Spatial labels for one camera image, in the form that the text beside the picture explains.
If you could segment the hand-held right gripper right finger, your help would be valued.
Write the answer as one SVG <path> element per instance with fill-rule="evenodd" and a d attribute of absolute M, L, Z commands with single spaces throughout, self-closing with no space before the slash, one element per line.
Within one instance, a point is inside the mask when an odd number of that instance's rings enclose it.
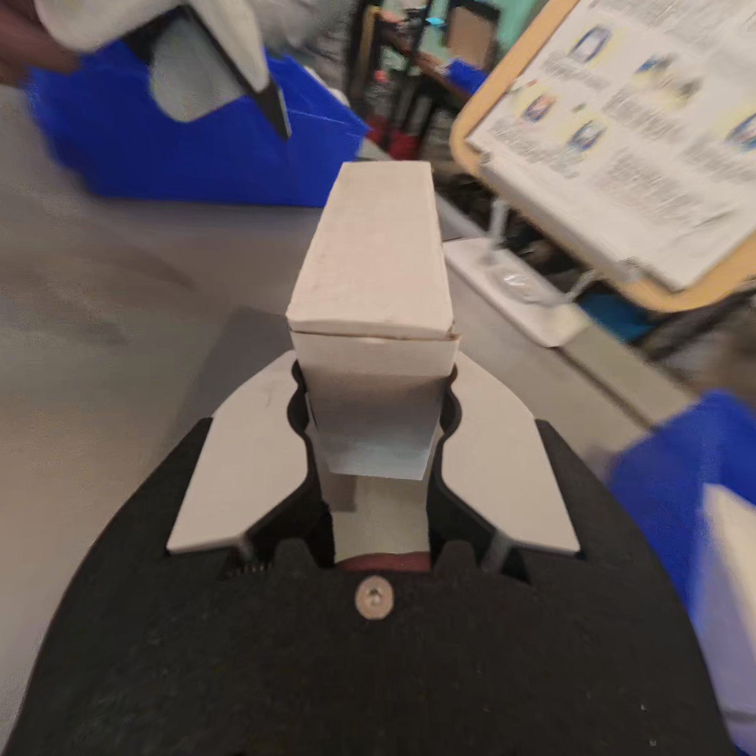
<path fill-rule="evenodd" d="M 502 572 L 515 548 L 580 553 L 532 412 L 466 354 L 449 379 L 440 428 L 428 484 L 433 556 L 462 541 L 483 572 Z"/>

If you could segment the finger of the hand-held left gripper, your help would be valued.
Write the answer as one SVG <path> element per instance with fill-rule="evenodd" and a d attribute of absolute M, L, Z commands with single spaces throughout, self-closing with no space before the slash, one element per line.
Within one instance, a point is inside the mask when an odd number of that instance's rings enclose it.
<path fill-rule="evenodd" d="M 201 119 L 245 95 L 211 36 L 194 23 L 172 23 L 154 47 L 150 93 L 169 118 Z"/>
<path fill-rule="evenodd" d="M 285 100 L 269 72 L 249 2 L 36 1 L 34 5 L 45 29 L 63 47 L 93 54 L 114 43 L 127 45 L 147 66 L 149 92 L 150 64 L 160 36 L 172 23 L 197 24 L 214 40 L 243 87 L 243 97 L 256 103 L 278 137 L 290 138 Z"/>

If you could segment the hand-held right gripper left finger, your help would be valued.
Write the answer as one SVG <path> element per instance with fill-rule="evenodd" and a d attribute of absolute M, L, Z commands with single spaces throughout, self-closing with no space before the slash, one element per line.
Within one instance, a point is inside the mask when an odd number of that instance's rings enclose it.
<path fill-rule="evenodd" d="M 333 520 L 308 424 L 296 353 L 285 352 L 214 412 L 168 553 L 231 549 L 270 562 L 281 541 L 302 539 L 318 566 L 333 566 Z"/>

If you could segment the blue plastic bin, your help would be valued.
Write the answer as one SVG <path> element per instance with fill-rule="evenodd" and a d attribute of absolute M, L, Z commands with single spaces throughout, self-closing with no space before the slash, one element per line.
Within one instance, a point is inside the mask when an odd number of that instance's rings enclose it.
<path fill-rule="evenodd" d="M 755 414 L 714 390 L 662 423 L 613 462 L 609 489 L 640 528 L 687 611 L 697 578 L 697 541 L 706 533 L 704 487 L 724 487 L 755 505 Z"/>
<path fill-rule="evenodd" d="M 367 124 L 291 57 L 267 57 L 291 136 L 240 98 L 193 122 L 166 116 L 125 43 L 63 75 L 32 69 L 26 97 L 54 158 L 112 199 L 321 208 Z"/>

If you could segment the white stand base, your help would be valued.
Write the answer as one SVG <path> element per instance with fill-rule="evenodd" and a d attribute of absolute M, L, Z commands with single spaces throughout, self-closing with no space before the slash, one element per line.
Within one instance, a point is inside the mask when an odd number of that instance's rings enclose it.
<path fill-rule="evenodd" d="M 443 243 L 448 267 L 532 342 L 560 348 L 582 334 L 590 320 L 574 303 L 549 309 L 523 305 L 506 297 L 485 276 L 487 239 L 462 238 Z"/>

